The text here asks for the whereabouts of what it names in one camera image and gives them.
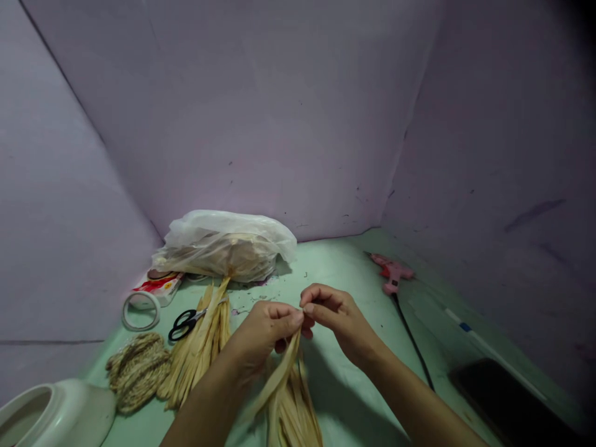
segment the jute twine coil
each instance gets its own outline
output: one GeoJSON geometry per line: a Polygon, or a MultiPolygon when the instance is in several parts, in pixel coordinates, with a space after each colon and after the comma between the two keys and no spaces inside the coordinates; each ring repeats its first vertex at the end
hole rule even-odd
{"type": "Polygon", "coordinates": [[[106,364],[117,410],[130,414],[145,405],[168,377],[170,367],[170,353],[160,334],[148,332],[133,338],[106,364]]]}

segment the scissor handle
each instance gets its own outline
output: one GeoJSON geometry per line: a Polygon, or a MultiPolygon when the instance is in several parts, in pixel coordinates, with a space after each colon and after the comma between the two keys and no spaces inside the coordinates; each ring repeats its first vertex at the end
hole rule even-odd
{"type": "Polygon", "coordinates": [[[185,336],[187,336],[188,333],[197,324],[197,320],[195,320],[193,318],[196,314],[197,314],[196,310],[189,309],[189,310],[181,313],[180,315],[178,315],[178,318],[174,322],[174,327],[168,333],[168,339],[170,341],[178,341],[178,340],[184,338],[185,336]]]}

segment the bundle of corn husk strips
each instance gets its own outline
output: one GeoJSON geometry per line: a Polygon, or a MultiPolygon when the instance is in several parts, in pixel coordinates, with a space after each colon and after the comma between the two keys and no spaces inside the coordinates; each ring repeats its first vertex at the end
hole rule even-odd
{"type": "Polygon", "coordinates": [[[213,284],[207,287],[197,306],[198,312],[204,309],[207,312],[172,349],[169,376],[157,390],[157,397],[167,400],[166,410],[177,410],[182,406],[230,339],[230,301],[218,305],[226,297],[229,281],[230,278],[225,278],[215,293],[213,284]]]}
{"type": "Polygon", "coordinates": [[[273,369],[273,361],[268,359],[269,378],[244,417],[251,420],[266,407],[269,447],[323,446],[299,340],[300,331],[292,337],[277,368],[273,369]]]}

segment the hand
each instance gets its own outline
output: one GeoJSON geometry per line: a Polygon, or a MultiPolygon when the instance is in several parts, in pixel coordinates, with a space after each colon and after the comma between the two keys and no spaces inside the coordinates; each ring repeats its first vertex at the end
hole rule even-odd
{"type": "Polygon", "coordinates": [[[363,369],[371,356],[384,347],[368,324],[352,295],[324,284],[311,284],[300,294],[307,318],[331,329],[346,357],[363,369]]]}
{"type": "Polygon", "coordinates": [[[313,321],[304,322],[304,314],[289,304],[258,301],[236,329],[221,357],[230,368],[238,368],[240,379],[252,382],[263,368],[265,360],[275,348],[281,353],[286,349],[286,338],[302,328],[306,337],[312,338],[313,321]]]}

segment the plastic bag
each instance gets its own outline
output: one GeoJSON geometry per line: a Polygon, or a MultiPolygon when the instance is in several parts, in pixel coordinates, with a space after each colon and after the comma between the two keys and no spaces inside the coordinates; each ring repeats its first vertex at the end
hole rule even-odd
{"type": "Polygon", "coordinates": [[[174,220],[166,245],[153,255],[153,268],[230,276],[234,281],[266,279],[278,253],[294,260],[296,237],[275,219],[262,215],[197,210],[174,220]]]}

